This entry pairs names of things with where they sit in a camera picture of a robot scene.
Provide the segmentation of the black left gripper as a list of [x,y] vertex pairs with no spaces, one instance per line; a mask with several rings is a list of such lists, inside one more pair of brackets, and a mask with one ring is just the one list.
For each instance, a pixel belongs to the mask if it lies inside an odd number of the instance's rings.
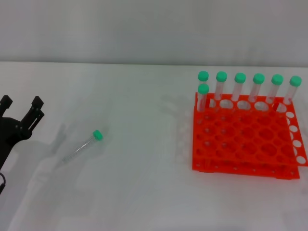
[[32,101],[32,105],[22,121],[10,117],[3,117],[11,106],[12,99],[4,95],[0,101],[0,167],[4,165],[12,148],[20,141],[28,140],[32,131],[44,117],[41,108],[44,102],[39,96]]

